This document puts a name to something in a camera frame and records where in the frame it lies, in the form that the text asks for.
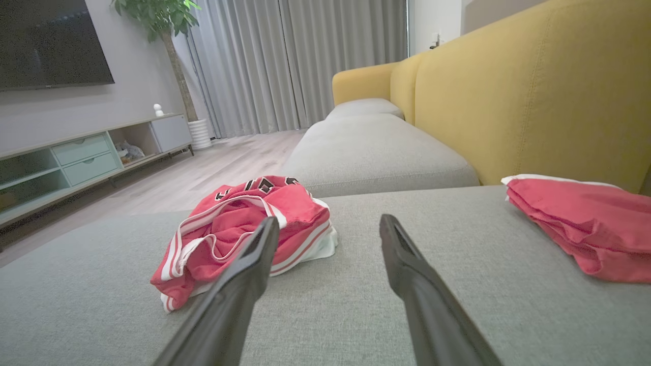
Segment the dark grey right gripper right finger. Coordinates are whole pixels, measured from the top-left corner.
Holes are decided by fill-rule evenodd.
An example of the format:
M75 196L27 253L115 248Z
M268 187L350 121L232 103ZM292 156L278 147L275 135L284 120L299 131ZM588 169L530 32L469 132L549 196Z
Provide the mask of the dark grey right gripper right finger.
M379 233L389 285L404 302L417 366L503 366L398 219L383 214Z

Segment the white ribbed plant pot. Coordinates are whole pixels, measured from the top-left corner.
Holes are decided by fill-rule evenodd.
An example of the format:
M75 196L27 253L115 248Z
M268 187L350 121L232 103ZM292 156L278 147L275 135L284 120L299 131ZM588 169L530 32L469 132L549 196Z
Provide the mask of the white ribbed plant pot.
M188 122L188 128L192 137L191 146L193 150L204 150L212 147L209 121L207 119Z

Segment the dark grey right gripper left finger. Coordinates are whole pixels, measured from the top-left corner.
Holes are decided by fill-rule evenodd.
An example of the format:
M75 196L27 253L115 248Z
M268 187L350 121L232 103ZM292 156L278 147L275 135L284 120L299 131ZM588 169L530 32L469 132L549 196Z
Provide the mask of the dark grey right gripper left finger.
M239 366L254 304L267 289L279 231L276 217L258 225L153 366Z

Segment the yellow sofa backrest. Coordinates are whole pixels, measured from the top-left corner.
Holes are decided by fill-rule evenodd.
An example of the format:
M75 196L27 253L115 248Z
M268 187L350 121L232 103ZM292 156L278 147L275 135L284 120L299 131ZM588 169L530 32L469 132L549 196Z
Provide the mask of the yellow sofa backrest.
M484 185L539 174L633 194L651 171L651 0L547 0L403 61L333 76L386 98Z

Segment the large grey sofa seat cushion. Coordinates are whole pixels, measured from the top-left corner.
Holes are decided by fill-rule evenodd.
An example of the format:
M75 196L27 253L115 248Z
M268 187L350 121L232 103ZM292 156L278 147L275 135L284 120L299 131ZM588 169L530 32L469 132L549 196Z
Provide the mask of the large grey sofa seat cushion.
M584 274L504 186L324 199L331 257L270 278L242 366L414 366L381 214L402 223L504 366L651 366L651 285ZM151 366L191 311L150 284L186 211L121 216L0 268L0 366Z

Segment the grey pleated curtain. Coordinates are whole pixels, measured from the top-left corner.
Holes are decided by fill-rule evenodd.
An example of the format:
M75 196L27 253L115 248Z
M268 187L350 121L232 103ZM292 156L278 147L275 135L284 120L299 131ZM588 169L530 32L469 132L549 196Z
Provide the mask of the grey pleated curtain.
M336 73L407 57L407 0L195 0L188 46L216 138L311 127Z

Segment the black wall television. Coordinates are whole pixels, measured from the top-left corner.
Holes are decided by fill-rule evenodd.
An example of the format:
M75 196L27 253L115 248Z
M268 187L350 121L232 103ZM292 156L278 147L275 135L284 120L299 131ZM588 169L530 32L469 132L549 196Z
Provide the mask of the black wall television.
M86 0L0 0L0 92L113 83Z

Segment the grey and teal TV cabinet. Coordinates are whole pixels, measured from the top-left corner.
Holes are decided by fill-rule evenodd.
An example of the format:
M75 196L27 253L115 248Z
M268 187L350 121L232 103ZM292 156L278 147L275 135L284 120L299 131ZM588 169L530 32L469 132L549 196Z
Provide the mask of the grey and teal TV cabinet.
M123 141L145 158L123 165L114 146ZM165 114L0 153L0 228L139 166L192 151L191 144L186 116Z

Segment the clutter in cabinet shelf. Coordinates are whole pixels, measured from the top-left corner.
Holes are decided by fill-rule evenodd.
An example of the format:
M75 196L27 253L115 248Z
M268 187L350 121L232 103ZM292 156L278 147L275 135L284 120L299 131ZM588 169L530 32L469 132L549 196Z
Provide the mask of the clutter in cabinet shelf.
M114 146L123 165L128 165L145 158L145 154L140 147L130 144L127 141L117 143Z

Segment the red jersey with black lettering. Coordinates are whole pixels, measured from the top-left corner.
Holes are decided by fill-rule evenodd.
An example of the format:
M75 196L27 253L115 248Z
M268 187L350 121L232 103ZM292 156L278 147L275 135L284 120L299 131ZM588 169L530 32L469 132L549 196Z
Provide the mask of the red jersey with black lettering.
M330 216L328 205L293 177L261 176L221 186L179 224L151 284L167 313L179 310L190 297L209 290L269 217L277 218L280 227L271 276L325 259L339 244Z

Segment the red garment with white stripe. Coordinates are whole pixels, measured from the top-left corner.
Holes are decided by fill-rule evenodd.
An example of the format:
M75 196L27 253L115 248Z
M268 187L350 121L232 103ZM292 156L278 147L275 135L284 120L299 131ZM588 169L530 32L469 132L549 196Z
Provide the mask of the red garment with white stripe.
M651 197L597 181L507 176L507 201L589 276L651 284Z

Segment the medium grey sofa seat cushion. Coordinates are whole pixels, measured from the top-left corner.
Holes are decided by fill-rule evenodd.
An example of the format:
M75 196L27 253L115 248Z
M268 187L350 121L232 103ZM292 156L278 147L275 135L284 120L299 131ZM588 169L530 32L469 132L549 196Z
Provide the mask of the medium grey sofa seat cushion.
M456 151L392 114L328 119L310 127L280 175L316 198L478 186Z

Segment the small grey sofa seat cushion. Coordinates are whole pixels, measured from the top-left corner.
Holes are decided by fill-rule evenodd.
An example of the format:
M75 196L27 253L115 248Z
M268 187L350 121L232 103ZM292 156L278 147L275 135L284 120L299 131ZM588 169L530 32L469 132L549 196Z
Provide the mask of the small grey sofa seat cushion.
M399 107L383 98L363 98L338 104L325 119L328 120L368 114L392 114L400 119L405 119L404 113Z

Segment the green indoor tree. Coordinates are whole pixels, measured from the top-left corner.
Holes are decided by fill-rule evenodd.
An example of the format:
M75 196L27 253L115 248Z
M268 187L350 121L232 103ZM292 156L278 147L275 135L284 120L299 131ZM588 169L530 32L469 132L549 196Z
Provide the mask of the green indoor tree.
M197 111L189 92L182 62L173 44L173 37L179 34L186 36L192 27L198 25L194 12L201 7L196 0L111 0L111 5L117 14L137 21L146 31L149 43L157 39L162 40L181 91L188 121L197 121Z

